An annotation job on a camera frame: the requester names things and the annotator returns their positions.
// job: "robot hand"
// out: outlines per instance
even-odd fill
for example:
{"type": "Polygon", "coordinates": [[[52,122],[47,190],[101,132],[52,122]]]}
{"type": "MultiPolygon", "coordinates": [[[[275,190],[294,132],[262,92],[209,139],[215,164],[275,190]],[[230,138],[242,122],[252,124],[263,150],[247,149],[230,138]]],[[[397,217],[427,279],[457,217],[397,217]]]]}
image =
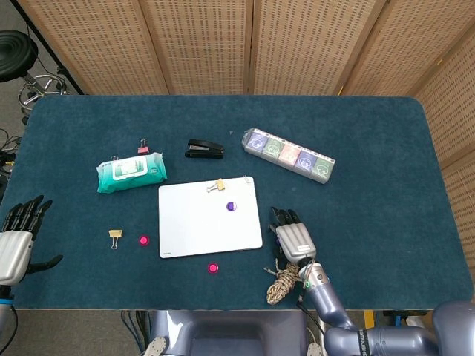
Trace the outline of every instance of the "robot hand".
{"type": "Polygon", "coordinates": [[[317,249],[305,225],[293,210],[279,210],[272,207],[278,224],[269,228],[277,235],[285,257],[300,268],[306,266],[317,255],[317,249]]]}
{"type": "Polygon", "coordinates": [[[14,286],[26,274],[44,271],[56,266],[62,255],[46,263],[30,263],[33,243],[46,210],[53,203],[39,203],[43,196],[15,205],[7,214],[0,231],[0,285],[14,286]]]}

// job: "white board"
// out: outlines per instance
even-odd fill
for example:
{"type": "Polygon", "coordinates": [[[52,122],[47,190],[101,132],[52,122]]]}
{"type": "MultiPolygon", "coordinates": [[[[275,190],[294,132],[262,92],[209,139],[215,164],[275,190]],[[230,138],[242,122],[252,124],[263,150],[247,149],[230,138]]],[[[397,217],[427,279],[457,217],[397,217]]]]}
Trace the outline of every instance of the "white board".
{"type": "Polygon", "coordinates": [[[158,188],[160,257],[262,247],[253,178],[223,181],[222,191],[206,190],[214,180],[158,188]],[[228,210],[229,202],[235,203],[234,211],[228,210]]]}

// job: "green wet wipes pack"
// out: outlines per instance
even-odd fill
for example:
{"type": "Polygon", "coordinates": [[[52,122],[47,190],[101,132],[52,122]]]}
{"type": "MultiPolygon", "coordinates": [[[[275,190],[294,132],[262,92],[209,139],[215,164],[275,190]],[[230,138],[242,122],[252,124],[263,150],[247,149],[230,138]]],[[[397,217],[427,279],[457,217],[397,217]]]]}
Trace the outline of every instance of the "green wet wipes pack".
{"type": "Polygon", "coordinates": [[[157,184],[166,179],[162,154],[152,153],[103,162],[96,167],[99,193],[114,193],[142,185],[157,184]]]}

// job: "wicker panel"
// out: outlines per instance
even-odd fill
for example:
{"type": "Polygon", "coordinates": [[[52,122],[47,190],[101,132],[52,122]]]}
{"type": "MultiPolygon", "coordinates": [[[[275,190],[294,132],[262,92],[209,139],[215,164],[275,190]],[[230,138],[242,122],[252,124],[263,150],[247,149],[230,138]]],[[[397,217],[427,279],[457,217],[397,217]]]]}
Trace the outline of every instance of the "wicker panel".
{"type": "Polygon", "coordinates": [[[20,0],[93,94],[168,93],[137,0],[20,0]]]}
{"type": "Polygon", "coordinates": [[[475,160],[458,171],[444,174],[463,251],[475,280],[475,160]]]}
{"type": "Polygon", "coordinates": [[[406,95],[474,15],[474,0],[392,1],[345,94],[406,95]]]}
{"type": "Polygon", "coordinates": [[[475,142],[475,31],[416,94],[439,161],[475,142]]]}
{"type": "Polygon", "coordinates": [[[250,1],[141,0],[141,4],[172,93],[245,92],[250,1]]]}
{"type": "Polygon", "coordinates": [[[358,40],[364,41],[360,35],[376,20],[376,6],[381,2],[263,0],[255,19],[254,93],[334,93],[358,40]]]}

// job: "pink magnet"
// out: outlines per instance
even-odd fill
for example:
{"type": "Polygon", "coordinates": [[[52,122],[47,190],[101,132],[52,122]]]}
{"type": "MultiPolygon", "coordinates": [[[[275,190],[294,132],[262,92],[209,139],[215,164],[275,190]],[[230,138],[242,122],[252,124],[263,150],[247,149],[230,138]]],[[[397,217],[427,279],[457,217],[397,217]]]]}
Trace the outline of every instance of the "pink magnet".
{"type": "Polygon", "coordinates": [[[211,262],[210,264],[208,264],[208,273],[216,274],[218,269],[219,266],[217,265],[217,263],[211,262]]]}
{"type": "Polygon", "coordinates": [[[139,244],[141,246],[147,246],[150,243],[150,238],[147,235],[139,237],[139,244]]]}

